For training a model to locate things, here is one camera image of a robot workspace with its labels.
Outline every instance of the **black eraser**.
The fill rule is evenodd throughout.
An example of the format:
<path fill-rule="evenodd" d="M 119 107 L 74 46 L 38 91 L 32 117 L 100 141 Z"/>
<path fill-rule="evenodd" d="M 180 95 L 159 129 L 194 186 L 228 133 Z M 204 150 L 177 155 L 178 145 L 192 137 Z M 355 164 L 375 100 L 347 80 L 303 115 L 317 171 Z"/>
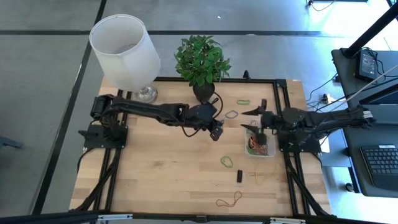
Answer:
<path fill-rule="evenodd" d="M 243 172 L 241 170 L 238 170 L 238 178 L 236 179 L 236 181 L 238 183 L 242 182 L 242 176 L 243 176 Z"/>

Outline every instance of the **white lampshade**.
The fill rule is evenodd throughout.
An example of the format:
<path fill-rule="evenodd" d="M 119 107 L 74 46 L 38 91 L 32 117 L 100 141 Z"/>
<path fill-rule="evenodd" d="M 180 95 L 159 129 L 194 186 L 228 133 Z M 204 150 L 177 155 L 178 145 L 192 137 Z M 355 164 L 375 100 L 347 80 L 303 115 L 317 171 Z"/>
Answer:
<path fill-rule="evenodd" d="M 144 23 L 130 15 L 113 15 L 90 32 L 90 44 L 105 77 L 117 88 L 138 92 L 160 71 L 157 54 Z"/>

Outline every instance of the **wooden table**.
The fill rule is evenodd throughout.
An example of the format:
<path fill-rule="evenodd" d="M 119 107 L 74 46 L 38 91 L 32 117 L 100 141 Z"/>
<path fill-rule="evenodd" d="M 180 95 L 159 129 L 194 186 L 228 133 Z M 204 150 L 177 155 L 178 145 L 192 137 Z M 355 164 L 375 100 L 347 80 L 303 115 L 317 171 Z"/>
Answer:
<path fill-rule="evenodd" d="M 291 107 L 307 109 L 300 81 L 287 80 Z M 198 102 L 186 82 L 154 82 L 159 95 L 155 104 Z M 106 80 L 99 91 L 116 95 L 117 89 Z M 268 100 L 267 110 L 276 113 L 272 85 L 264 83 L 217 83 L 216 92 L 224 101 L 224 114 L 253 110 L 261 99 Z M 251 100 L 250 105 L 237 105 L 237 100 Z M 172 213 L 207 215 L 273 215 L 291 216 L 289 190 L 282 153 L 268 159 L 248 158 L 243 154 L 244 129 L 240 124 L 256 119 L 239 115 L 224 119 L 224 133 L 217 142 L 209 132 L 200 131 L 187 138 L 181 128 L 168 127 L 154 119 L 130 115 L 129 134 L 122 150 L 112 201 L 112 211 L 129 213 Z M 100 176 L 104 150 L 95 149 L 81 162 L 70 208 L 79 206 L 93 190 Z M 220 158 L 232 158 L 233 168 L 226 168 Z M 317 202 L 330 212 L 328 196 L 319 161 L 311 154 L 301 154 L 305 183 Z M 255 183 L 257 165 L 257 184 Z M 242 183 L 236 182 L 237 170 L 243 170 Z M 102 196 L 104 207 L 107 186 Z M 295 187 L 298 207 L 301 198 Z M 217 207 L 216 200 L 229 203 L 235 191 L 243 197 L 232 207 Z"/>

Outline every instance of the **concrete floor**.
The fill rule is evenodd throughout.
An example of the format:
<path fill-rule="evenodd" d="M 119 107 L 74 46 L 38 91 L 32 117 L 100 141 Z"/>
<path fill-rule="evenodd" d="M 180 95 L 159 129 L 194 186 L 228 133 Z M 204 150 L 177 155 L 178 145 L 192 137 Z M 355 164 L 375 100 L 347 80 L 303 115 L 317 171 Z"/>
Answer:
<path fill-rule="evenodd" d="M 3 0 L 0 30 L 90 30 L 100 2 Z M 317 2 L 315 6 L 323 8 L 327 4 Z M 300 79 L 309 97 L 312 89 L 336 72 L 330 51 L 353 43 L 387 8 L 384 0 L 336 2 L 322 12 L 306 7 L 305 0 L 108 0 L 104 16 L 131 14 L 142 19 L 148 30 L 322 31 L 324 37 L 215 36 L 223 45 L 224 54 L 231 58 L 232 77 L 241 77 L 244 70 L 249 70 L 253 78 Z M 398 50 L 397 26 L 393 21 L 368 46 L 374 50 Z M 151 38 L 162 60 L 159 76 L 177 76 L 172 54 L 184 36 Z M 21 150 L 0 150 L 2 217 L 30 213 L 87 41 L 86 35 L 0 35 L 0 135 L 25 144 Z M 83 145 L 77 131 L 86 129 L 90 122 L 88 102 L 98 93 L 102 77 L 98 61 L 91 54 L 47 195 L 45 213 L 68 210 Z M 338 84 L 329 83 L 316 91 L 313 98 L 323 93 L 331 93 L 335 98 L 343 95 Z M 344 168 L 325 168 L 324 176 L 333 214 L 396 222 L 391 209 L 398 199 L 345 192 L 341 185 L 349 177 Z"/>

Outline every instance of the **green leaves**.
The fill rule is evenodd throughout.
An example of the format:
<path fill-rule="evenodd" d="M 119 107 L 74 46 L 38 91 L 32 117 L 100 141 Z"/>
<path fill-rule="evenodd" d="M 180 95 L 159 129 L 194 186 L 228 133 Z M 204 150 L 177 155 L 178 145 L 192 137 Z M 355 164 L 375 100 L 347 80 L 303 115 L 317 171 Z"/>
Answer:
<path fill-rule="evenodd" d="M 202 86 L 205 82 L 213 83 L 229 76 L 229 59 L 224 60 L 223 51 L 218 47 L 220 44 L 212 37 L 191 35 L 188 39 L 182 39 L 174 55 L 176 71 L 190 82 L 190 86 Z"/>

